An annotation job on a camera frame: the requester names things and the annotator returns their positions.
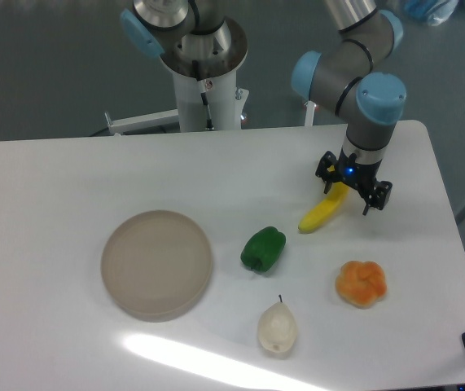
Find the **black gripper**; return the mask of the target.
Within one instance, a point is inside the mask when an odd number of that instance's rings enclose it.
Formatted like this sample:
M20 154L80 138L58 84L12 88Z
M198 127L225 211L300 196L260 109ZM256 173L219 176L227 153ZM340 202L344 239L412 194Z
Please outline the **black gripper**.
M327 151L318 162L315 176L324 182L325 194L337 182L357 190L365 201L362 215L366 216L370 209L383 210L391 195L393 184L376 178L383 158L383 148L366 150L344 140L338 160Z

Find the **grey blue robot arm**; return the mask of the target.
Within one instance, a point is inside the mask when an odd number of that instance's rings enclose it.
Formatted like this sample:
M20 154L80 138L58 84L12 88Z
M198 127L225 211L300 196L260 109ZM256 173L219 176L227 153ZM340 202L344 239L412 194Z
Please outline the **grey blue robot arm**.
M327 54L310 51L292 70L292 89L347 125L339 154L327 152L316 174L326 188L341 182L368 209L383 209L392 185L376 175L406 102L402 81L375 66L398 47L401 21L372 1L326 4L341 38ZM217 1L136 1L121 27L146 57L171 72L182 131L241 126L236 73L248 53L241 26Z

